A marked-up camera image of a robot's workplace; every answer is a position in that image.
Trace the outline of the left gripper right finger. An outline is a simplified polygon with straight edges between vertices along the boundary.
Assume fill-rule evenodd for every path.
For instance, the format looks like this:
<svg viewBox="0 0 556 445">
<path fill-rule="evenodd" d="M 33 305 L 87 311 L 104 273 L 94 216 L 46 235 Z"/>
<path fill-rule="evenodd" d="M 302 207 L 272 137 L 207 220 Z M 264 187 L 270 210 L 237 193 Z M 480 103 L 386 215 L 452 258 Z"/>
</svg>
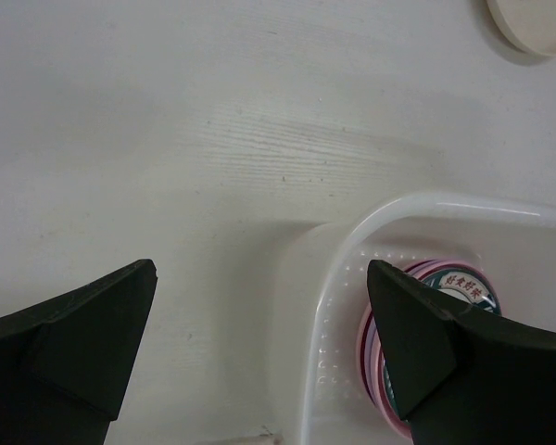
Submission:
<svg viewBox="0 0 556 445">
<path fill-rule="evenodd" d="M 556 444 L 556 333 L 434 290 L 372 260 L 367 287 L 416 444 Z"/>
</svg>

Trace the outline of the pink plate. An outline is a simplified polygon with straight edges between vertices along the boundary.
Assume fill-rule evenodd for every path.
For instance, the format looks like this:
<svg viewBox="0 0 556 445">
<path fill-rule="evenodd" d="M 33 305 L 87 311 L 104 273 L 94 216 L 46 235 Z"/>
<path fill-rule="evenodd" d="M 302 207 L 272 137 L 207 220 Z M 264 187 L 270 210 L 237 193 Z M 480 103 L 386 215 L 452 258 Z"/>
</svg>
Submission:
<svg viewBox="0 0 556 445">
<path fill-rule="evenodd" d="M 478 274 L 479 271 L 466 261 L 429 259 L 418 261 L 402 268 L 402 271 L 419 281 L 425 281 L 426 276 L 438 270 L 459 268 L 468 274 Z M 380 351 L 380 339 L 373 318 L 371 303 L 360 318 L 360 326 L 356 340 L 356 365 L 360 380 L 364 385 L 371 402 L 377 407 L 387 423 L 400 436 L 411 441 L 411 430 L 406 422 L 399 419 L 394 409 L 393 391 L 385 382 L 385 359 Z"/>
</svg>

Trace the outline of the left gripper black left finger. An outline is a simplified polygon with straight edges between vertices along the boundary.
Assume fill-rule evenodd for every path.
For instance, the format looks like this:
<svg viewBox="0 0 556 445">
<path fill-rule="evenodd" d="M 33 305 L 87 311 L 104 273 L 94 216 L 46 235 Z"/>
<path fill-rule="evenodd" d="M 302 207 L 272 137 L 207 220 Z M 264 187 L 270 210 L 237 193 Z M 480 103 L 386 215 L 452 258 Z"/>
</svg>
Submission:
<svg viewBox="0 0 556 445">
<path fill-rule="evenodd" d="M 157 287 L 150 259 L 0 317 L 0 444 L 102 444 Z"/>
</svg>

